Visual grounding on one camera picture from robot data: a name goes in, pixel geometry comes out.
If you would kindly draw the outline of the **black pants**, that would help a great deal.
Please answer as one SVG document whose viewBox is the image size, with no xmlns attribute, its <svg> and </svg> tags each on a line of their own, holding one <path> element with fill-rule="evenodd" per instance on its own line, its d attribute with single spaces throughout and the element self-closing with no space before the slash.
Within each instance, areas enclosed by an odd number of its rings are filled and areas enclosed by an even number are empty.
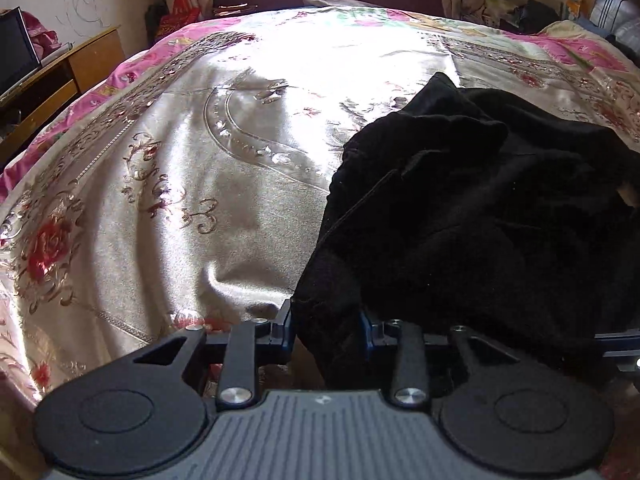
<svg viewBox="0 0 640 480">
<path fill-rule="evenodd" d="M 463 325 L 593 387 L 596 344 L 639 314 L 639 156 L 611 129 L 434 75 L 344 147 L 296 286 L 331 388 L 363 382 L 362 312 Z"/>
</svg>

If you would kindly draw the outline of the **floral satin bedspread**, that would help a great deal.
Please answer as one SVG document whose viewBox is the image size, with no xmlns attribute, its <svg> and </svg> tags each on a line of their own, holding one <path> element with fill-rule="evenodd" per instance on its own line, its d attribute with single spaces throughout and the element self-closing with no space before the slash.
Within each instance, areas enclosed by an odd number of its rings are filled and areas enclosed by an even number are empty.
<svg viewBox="0 0 640 480">
<path fill-rule="evenodd" d="M 265 318 L 311 254 L 343 145 L 436 73 L 639 144 L 639 72 L 534 36 L 364 6 L 186 26 L 40 134 L 1 195 L 1 371 L 29 408 L 190 324 Z"/>
</svg>

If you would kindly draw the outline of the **wooden TV cabinet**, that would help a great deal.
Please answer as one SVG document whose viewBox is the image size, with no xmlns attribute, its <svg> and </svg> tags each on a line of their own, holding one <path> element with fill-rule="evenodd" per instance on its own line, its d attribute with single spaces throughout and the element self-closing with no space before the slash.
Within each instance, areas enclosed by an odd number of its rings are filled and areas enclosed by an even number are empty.
<svg viewBox="0 0 640 480">
<path fill-rule="evenodd" d="M 115 27 L 70 49 L 1 98 L 1 165 L 24 150 L 62 108 L 105 79 L 125 59 Z"/>
</svg>

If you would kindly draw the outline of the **black flat screen TV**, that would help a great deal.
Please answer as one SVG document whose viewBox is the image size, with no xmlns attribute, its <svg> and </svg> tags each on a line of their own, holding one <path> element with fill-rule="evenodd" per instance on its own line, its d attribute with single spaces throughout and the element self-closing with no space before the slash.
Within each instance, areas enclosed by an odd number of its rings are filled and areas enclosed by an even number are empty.
<svg viewBox="0 0 640 480">
<path fill-rule="evenodd" d="M 40 69 L 40 59 L 23 18 L 22 10 L 14 8 L 0 20 L 0 92 L 5 94 L 22 79 Z"/>
</svg>

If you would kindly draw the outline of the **pink cloth behind TV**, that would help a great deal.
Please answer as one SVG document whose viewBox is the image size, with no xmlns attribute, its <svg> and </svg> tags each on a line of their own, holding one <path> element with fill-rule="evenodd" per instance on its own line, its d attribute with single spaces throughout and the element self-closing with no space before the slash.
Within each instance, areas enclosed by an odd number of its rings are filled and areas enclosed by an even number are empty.
<svg viewBox="0 0 640 480">
<path fill-rule="evenodd" d="M 32 42 L 36 55 L 40 60 L 61 47 L 60 40 L 58 40 L 58 34 L 54 30 L 44 27 L 35 15 L 22 11 L 22 18 L 25 23 L 29 39 Z"/>
</svg>

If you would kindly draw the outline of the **red gift bag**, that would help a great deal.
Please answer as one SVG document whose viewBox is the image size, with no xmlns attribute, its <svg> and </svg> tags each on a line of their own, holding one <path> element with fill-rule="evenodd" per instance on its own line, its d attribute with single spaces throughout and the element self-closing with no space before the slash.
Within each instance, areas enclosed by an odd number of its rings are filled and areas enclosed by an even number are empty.
<svg viewBox="0 0 640 480">
<path fill-rule="evenodd" d="M 173 34 L 180 28 L 197 22 L 200 17 L 200 8 L 192 6 L 190 0 L 174 0 L 170 13 L 160 18 L 154 40 L 158 41 Z"/>
</svg>

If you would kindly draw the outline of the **dark wooden headboard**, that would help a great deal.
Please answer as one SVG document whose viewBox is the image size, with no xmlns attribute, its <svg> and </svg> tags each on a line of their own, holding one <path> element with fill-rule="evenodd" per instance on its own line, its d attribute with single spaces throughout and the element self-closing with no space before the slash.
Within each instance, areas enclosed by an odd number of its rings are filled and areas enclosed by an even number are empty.
<svg viewBox="0 0 640 480">
<path fill-rule="evenodd" d="M 594 0 L 590 21 L 614 34 L 617 29 L 639 17 L 640 0 Z"/>
</svg>

